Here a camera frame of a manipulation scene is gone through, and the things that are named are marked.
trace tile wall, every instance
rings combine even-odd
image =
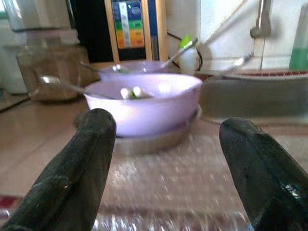
[[[191,34],[203,43],[234,12],[243,0],[166,0],[167,29],[178,36]],[[272,0],[272,35],[252,39],[259,0],[246,0],[235,15],[220,27],[217,36],[200,46],[204,58],[202,70],[221,70],[240,56],[254,51],[255,58],[246,69],[288,68],[301,6],[307,0]],[[169,38],[169,52],[177,50],[177,41]]]

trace faucet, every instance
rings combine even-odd
[[[250,36],[254,39],[268,37],[271,34],[270,28],[270,3],[271,0],[260,0],[259,14],[256,26],[250,30]]]

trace green bottle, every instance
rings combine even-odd
[[[289,69],[308,70],[308,3],[300,12]]]

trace green lid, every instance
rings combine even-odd
[[[190,35],[185,35],[179,44],[179,49],[185,48],[187,44],[190,43],[192,40],[193,39]]]

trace bowl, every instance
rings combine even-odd
[[[144,74],[115,77],[107,82],[96,82],[86,87],[92,92],[104,93],[112,98],[85,95],[90,109],[102,108],[116,121],[116,134],[122,137],[141,137],[160,134],[188,121],[197,110],[201,85],[193,76],[181,74]],[[122,100],[122,87],[139,86],[154,97],[140,100]]]
[[[121,63],[123,69],[130,70],[129,74],[150,74],[150,73],[169,73],[169,68],[161,68],[162,61],[129,61]],[[102,81],[111,80],[112,77],[127,75],[125,73],[114,72],[112,66],[102,69],[104,73],[99,73]]]

